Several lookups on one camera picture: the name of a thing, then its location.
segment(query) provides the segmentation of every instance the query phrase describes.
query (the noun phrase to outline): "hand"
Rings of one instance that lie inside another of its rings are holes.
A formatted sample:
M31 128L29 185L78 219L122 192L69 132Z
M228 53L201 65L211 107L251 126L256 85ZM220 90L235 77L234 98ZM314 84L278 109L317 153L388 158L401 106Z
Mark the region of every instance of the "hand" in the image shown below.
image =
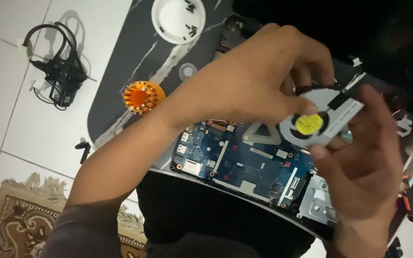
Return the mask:
M317 112L306 98L280 91L290 72L297 86L311 85L312 71L318 72L324 85L333 85L326 46L292 26L268 24L181 84L165 102L171 102L177 112L183 110L183 117L193 118L190 123L216 118L275 124L295 113Z
M336 138L327 149L310 149L320 175L328 182L340 220L339 247L345 255L352 253L347 257L361 257L365 248L359 241L386 249L403 173L396 122L385 101L369 85L361 87L360 101L365 107L349 123L352 144ZM360 240L346 247L346 235L351 234Z

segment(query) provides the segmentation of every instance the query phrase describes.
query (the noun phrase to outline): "brown patterned rug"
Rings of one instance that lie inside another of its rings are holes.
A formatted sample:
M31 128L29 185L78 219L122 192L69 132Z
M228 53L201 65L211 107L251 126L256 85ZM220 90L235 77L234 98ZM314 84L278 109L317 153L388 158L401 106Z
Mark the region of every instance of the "brown patterned rug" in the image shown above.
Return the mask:
M0 258L38 258L49 238L55 220L66 203L63 188L66 183L51 177L40 185L39 174L33 173L26 182L5 180L0 188ZM143 217L118 214L119 237L124 258L143 258L146 237Z

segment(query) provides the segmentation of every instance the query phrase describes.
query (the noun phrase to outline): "right hand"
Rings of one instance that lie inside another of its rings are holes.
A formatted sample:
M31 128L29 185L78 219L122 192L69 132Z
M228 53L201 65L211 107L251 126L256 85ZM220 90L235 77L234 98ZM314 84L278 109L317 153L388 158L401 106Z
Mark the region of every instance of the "right hand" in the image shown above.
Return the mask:
M396 122L371 86L360 88L360 101L365 107L349 123L353 143L335 138L310 152L340 224L361 238L386 243L403 173Z

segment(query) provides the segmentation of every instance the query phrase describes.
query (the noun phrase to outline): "gray sleeve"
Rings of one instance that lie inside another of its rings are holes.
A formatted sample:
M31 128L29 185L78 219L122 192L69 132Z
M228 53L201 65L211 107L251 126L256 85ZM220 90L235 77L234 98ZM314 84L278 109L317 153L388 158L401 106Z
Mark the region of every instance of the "gray sleeve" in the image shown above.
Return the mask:
M41 258L120 258L117 216L106 207L79 205L57 218Z

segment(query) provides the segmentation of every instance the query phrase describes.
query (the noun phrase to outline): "left hand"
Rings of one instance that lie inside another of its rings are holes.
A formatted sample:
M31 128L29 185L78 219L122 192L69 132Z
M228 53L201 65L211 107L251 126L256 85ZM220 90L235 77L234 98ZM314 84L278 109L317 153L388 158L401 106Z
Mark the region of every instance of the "left hand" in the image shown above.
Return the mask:
M272 23L182 83L161 106L189 118L182 126L212 118L276 124L317 112L306 98L280 91L290 74L296 86L311 85L312 71L323 85L333 85L328 48L293 26Z

